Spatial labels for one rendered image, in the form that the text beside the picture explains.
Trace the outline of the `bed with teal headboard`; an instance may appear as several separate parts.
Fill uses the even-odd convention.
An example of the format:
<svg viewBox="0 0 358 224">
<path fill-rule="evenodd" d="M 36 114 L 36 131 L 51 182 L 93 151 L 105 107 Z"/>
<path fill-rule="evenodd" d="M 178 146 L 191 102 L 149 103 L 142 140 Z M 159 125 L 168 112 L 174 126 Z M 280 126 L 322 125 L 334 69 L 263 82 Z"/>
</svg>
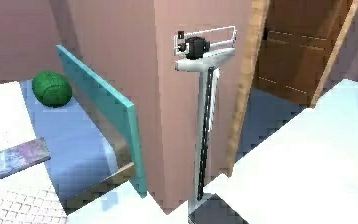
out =
<svg viewBox="0 0 358 224">
<path fill-rule="evenodd" d="M 0 151 L 37 138 L 51 159 L 0 180 L 0 224 L 81 224 L 121 194 L 147 194 L 134 104 L 63 46 L 68 104 L 42 105 L 31 81 L 0 84 Z"/>
</svg>

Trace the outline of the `light wooden door frame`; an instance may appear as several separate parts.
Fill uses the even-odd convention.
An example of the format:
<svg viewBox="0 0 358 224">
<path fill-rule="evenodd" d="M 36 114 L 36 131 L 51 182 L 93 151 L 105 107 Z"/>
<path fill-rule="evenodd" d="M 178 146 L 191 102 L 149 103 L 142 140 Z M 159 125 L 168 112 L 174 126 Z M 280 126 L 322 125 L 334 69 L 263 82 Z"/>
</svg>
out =
<svg viewBox="0 0 358 224">
<path fill-rule="evenodd" d="M 225 173 L 228 176 L 230 176 L 233 172 L 235 158 L 238 151 L 239 138 L 242 131 L 242 125 L 245 120 L 250 90 L 254 87 L 253 78 L 255 75 L 256 63 L 259 55 L 261 41 L 263 38 L 263 32 L 270 2 L 271 0 L 252 0 L 249 27 L 245 37 L 245 48 L 243 50 L 241 69 L 238 75 L 238 89 L 236 92 L 234 112 L 232 115 L 232 123 L 226 149 Z M 347 17 L 336 40 L 335 46 L 329 57 L 326 68 L 324 69 L 323 75 L 312 97 L 311 104 L 307 107 L 315 107 L 317 101 L 322 95 L 324 85 L 329 80 L 331 70 L 334 67 L 336 59 L 338 58 L 340 49 L 344 44 L 345 38 L 348 34 L 351 23 L 353 22 L 357 11 L 358 0 L 353 0 L 350 5 Z"/>
</svg>

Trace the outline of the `brown wooden room door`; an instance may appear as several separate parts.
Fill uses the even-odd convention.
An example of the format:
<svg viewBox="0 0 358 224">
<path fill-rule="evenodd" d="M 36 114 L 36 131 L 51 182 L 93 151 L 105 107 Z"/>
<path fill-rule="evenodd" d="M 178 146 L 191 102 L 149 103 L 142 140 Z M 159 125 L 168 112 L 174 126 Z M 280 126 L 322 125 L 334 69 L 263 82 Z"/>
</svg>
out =
<svg viewBox="0 0 358 224">
<path fill-rule="evenodd" d="M 253 86 L 308 106 L 353 0 L 271 0 Z"/>
</svg>

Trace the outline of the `purple blue book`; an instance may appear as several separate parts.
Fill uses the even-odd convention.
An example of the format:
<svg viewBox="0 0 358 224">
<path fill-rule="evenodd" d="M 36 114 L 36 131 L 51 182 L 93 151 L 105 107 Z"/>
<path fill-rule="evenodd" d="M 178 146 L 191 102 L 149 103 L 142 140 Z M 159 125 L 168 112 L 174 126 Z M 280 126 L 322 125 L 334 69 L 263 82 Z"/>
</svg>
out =
<svg viewBox="0 0 358 224">
<path fill-rule="evenodd" d="M 50 159 L 50 152 L 43 138 L 1 150 L 0 180 Z"/>
</svg>

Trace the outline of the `white upright weighing scale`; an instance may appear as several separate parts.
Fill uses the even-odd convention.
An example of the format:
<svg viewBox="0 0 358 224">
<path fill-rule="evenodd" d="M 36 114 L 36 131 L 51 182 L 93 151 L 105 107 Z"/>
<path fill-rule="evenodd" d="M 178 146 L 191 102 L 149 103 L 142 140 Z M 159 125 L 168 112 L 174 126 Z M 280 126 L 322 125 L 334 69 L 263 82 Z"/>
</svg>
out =
<svg viewBox="0 0 358 224">
<path fill-rule="evenodd" d="M 199 74 L 193 194 L 188 200 L 188 224 L 197 224 L 196 212 L 214 197 L 204 192 L 209 139 L 220 66 L 235 55 L 236 35 L 236 27 L 230 25 L 196 32 L 180 30 L 173 36 L 173 55 L 179 56 L 174 62 L 175 70 Z"/>
</svg>

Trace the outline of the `green ball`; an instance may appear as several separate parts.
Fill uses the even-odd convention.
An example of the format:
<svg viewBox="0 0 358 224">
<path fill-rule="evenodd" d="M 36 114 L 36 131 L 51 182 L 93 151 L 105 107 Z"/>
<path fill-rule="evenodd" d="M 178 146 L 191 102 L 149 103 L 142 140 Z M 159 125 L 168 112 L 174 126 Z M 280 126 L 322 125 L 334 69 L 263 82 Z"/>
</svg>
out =
<svg viewBox="0 0 358 224">
<path fill-rule="evenodd" d="M 35 98 L 44 106 L 62 107 L 72 98 L 72 87 L 60 73 L 42 71 L 34 76 L 31 84 Z"/>
</svg>

